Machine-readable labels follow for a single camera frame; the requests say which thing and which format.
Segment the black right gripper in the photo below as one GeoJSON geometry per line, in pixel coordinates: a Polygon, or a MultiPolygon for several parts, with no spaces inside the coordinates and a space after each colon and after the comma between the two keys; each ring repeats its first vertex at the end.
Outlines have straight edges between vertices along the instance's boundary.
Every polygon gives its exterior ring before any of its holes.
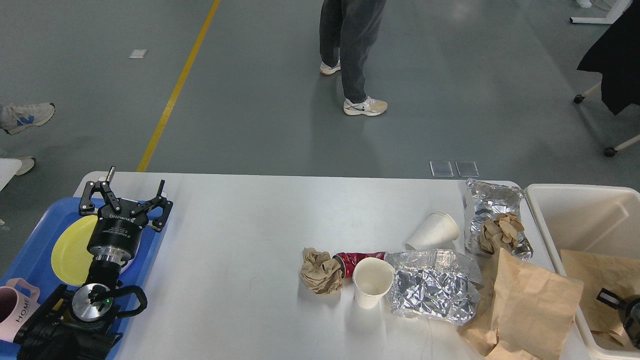
{"type": "Polygon", "coordinates": [[[596,300],[610,308],[617,308],[619,318],[631,344],[640,349],[640,297],[622,299],[606,288],[602,288],[596,300]]]}

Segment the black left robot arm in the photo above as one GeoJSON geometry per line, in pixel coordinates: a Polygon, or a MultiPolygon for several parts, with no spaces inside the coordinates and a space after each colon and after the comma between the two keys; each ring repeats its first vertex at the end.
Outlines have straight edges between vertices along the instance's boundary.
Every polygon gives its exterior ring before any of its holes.
{"type": "Polygon", "coordinates": [[[90,262],[80,285],[62,281],[14,337],[19,360],[105,360],[122,339],[122,321],[148,305],[142,289],[158,244],[151,233],[167,225],[173,202],[160,180],[153,198],[144,202],[115,195],[115,168],[104,180],[88,181],[78,215],[96,217],[82,235],[82,253],[90,262]]]}

